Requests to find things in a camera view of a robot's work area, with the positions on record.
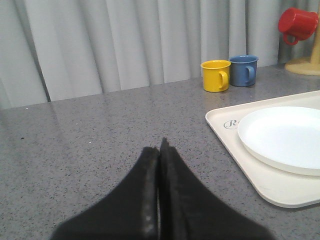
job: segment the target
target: white plate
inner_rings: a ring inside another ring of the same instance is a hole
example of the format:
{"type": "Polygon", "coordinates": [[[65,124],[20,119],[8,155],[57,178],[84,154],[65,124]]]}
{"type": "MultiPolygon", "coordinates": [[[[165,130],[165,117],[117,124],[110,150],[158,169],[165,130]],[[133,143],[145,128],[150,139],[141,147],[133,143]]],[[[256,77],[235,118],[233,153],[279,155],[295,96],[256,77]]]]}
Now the white plate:
{"type": "Polygon", "coordinates": [[[241,119],[238,135],[260,161],[287,172],[320,176],[320,110],[260,109],[241,119]]]}

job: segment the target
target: printed logo on tray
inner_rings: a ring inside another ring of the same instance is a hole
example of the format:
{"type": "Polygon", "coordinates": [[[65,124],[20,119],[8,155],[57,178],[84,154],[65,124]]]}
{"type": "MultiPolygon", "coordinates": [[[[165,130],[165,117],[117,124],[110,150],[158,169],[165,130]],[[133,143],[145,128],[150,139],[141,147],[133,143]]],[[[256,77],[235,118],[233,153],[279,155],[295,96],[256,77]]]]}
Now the printed logo on tray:
{"type": "Polygon", "coordinates": [[[226,121],[223,124],[223,126],[226,129],[236,129],[236,128],[238,128],[238,121],[237,120],[229,120],[229,121],[226,121]]]}

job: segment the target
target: speckled countertop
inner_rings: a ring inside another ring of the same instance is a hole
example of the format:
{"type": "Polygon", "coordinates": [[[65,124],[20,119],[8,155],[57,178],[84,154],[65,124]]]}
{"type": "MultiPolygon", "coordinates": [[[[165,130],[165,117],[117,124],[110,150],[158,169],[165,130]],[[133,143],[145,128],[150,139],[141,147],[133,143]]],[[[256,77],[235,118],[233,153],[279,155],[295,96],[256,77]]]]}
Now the speckled countertop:
{"type": "Polygon", "coordinates": [[[103,198],[163,137],[200,180],[278,240],[320,239],[320,204],[274,206],[249,183],[205,114],[320,89],[320,77],[261,67],[256,84],[209,93],[200,78],[0,111],[0,239],[48,239],[103,198]]]}

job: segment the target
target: blue mug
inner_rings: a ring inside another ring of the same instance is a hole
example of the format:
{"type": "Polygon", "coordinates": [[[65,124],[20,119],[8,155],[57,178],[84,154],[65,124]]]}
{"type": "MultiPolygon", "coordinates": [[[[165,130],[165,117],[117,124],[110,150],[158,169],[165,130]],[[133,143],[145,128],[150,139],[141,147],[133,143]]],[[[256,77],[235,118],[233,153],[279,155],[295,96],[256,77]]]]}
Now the blue mug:
{"type": "Polygon", "coordinates": [[[230,84],[237,87],[248,87],[256,83],[258,57],[239,55],[230,58],[230,84]]]}

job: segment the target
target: cup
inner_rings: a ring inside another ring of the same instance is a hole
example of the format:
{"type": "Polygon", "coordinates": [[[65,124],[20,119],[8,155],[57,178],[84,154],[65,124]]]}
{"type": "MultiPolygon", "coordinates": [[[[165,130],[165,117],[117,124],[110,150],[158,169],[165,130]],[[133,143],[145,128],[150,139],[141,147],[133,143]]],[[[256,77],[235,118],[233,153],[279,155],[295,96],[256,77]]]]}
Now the cup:
{"type": "Polygon", "coordinates": [[[315,32],[318,21],[319,17],[316,12],[290,7],[282,13],[278,29],[283,33],[283,40],[286,44],[296,45],[298,41],[306,40],[315,32]],[[293,36],[294,41],[289,41],[288,36],[293,36]]]}
{"type": "Polygon", "coordinates": [[[230,84],[237,87],[248,87],[256,83],[258,57],[239,55],[229,59],[231,62],[230,84]]]}
{"type": "Polygon", "coordinates": [[[231,62],[227,60],[210,60],[201,63],[203,69],[203,89],[217,93],[229,88],[231,62]]]}

